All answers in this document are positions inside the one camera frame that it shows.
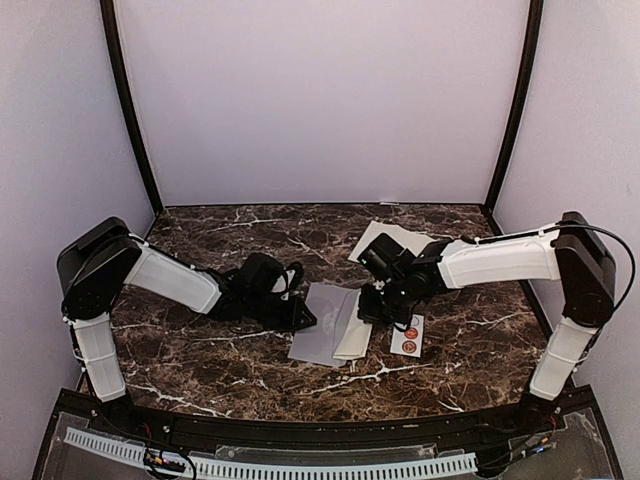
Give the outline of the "grey envelope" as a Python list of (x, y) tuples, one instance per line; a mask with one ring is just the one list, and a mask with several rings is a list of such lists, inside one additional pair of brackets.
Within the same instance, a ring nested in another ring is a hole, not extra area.
[(312, 283), (306, 306), (316, 316), (317, 324), (296, 332), (288, 352), (291, 360), (332, 368), (340, 368), (345, 360), (335, 359), (359, 291), (324, 283)]

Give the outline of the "beige lined letter paper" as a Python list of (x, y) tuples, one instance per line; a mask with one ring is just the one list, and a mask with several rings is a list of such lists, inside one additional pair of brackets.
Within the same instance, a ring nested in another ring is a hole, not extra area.
[(363, 358), (368, 350), (371, 332), (371, 324), (358, 318), (351, 320), (333, 353), (333, 358), (341, 361)]

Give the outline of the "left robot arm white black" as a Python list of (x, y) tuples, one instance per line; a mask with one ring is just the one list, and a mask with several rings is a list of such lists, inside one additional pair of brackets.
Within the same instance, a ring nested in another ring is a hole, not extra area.
[(317, 323), (296, 292), (304, 277), (300, 263), (283, 265), (254, 252), (238, 268), (198, 268), (151, 245), (118, 217), (64, 248), (56, 269), (74, 353), (94, 395), (106, 402), (103, 421), (120, 436), (141, 427), (140, 412), (121, 398), (126, 384), (113, 338), (112, 312), (125, 288), (151, 292), (214, 320), (249, 319), (268, 330), (297, 332)]

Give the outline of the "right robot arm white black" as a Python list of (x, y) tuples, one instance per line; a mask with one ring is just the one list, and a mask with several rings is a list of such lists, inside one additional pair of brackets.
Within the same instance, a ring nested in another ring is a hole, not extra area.
[(564, 307), (529, 381), (528, 396), (510, 413), (521, 434), (534, 432), (601, 330), (626, 300), (603, 237), (576, 211), (553, 224), (507, 235), (431, 241), (417, 252), (378, 234), (357, 257), (374, 278), (360, 290), (357, 316), (369, 324), (409, 327), (415, 308), (468, 286), (546, 280), (562, 285)]

